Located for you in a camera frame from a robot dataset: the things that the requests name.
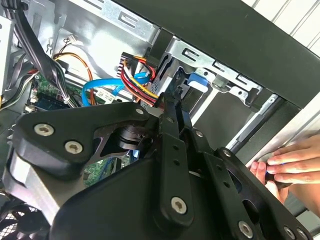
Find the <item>fingernail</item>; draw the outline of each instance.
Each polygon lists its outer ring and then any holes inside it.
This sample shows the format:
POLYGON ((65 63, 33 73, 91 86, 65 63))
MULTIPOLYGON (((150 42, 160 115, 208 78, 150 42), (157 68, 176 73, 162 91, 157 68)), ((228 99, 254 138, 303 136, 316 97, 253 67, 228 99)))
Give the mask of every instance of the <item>fingernail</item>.
POLYGON ((258 169, 260 170, 266 169, 266 164, 264 162, 259 162, 258 169))
POLYGON ((275 174, 276 173, 276 168, 274 166, 268 166, 266 168, 266 171, 270 174, 275 174))
POLYGON ((270 165, 275 165, 275 164, 277 164, 277 160, 274 159, 274 158, 269 158, 267 162, 268 162, 268 164, 270 164, 270 165))
POLYGON ((284 177, 279 175, 279 174, 276 174, 274 175, 274 180, 280 182, 280 181, 283 181, 284 180, 284 177))
POLYGON ((258 163, 255 161, 251 164, 252 169, 257 169, 258 168, 258 163))

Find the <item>red wire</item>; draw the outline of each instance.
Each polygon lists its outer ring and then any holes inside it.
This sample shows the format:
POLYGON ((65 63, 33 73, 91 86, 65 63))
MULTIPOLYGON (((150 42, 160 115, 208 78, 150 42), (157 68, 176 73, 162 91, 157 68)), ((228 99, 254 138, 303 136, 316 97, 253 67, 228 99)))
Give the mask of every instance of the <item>red wire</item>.
POLYGON ((139 88, 137 88, 135 85, 132 84, 132 82, 130 82, 129 80, 126 79, 125 75, 124 75, 124 71, 122 70, 121 72, 121 79, 122 81, 124 81, 131 89, 133 89, 134 91, 136 91, 143 99, 148 100, 148 102, 150 101, 151 103, 155 103, 157 100, 153 99, 152 97, 150 97, 149 95, 145 94, 142 90, 140 90, 139 88))
MULTIPOLYGON (((139 59, 139 62, 147 65, 147 62, 145 60, 139 59)), ((149 66, 149 65, 148 65, 148 67, 151 69, 150 80, 154 80, 156 78, 156 70, 153 67, 149 66)))

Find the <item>yellow wire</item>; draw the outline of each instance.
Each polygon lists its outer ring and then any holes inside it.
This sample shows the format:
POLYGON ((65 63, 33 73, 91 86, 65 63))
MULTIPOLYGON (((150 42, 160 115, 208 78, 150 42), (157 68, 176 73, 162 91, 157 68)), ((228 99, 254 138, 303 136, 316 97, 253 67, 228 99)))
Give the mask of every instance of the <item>yellow wire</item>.
MULTIPOLYGON (((123 61, 123 66, 124 68, 128 69, 127 68, 127 61, 124 60, 123 61)), ((150 92, 148 89, 146 89, 144 86, 142 86, 137 80, 135 80, 135 78, 129 73, 129 78, 142 90, 144 91, 145 93, 149 94, 150 96, 154 97, 155 99, 158 98, 157 95, 153 94, 152 92, 150 92)))
POLYGON ((140 59, 140 60, 143 60, 143 61, 146 61, 147 59, 143 58, 143 57, 140 57, 140 56, 134 56, 134 58, 136 59, 140 59))

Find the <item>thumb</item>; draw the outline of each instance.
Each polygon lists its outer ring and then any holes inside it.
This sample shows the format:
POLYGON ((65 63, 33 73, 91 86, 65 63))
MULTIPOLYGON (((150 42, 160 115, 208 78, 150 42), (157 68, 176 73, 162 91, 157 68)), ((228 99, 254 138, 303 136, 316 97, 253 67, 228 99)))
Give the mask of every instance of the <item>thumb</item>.
POLYGON ((265 187, 281 202, 278 187, 273 181, 268 181, 265 187))

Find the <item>orange wire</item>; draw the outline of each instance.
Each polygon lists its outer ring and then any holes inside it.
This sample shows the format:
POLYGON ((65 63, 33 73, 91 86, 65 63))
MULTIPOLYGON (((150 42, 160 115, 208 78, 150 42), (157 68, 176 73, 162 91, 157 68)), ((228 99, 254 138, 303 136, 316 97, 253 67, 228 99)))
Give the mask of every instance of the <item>orange wire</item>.
MULTIPOLYGON (((89 81, 92 81, 94 79, 93 74, 88 66, 88 64, 77 54, 73 52, 64 52, 64 53, 58 53, 57 57, 54 58, 54 60, 58 60, 63 56, 72 56, 76 59, 78 59, 86 68, 88 75, 89 75, 89 81)), ((90 103, 91 105, 97 105, 96 99, 95 99, 95 92, 94 89, 92 88, 90 90, 90 103)))

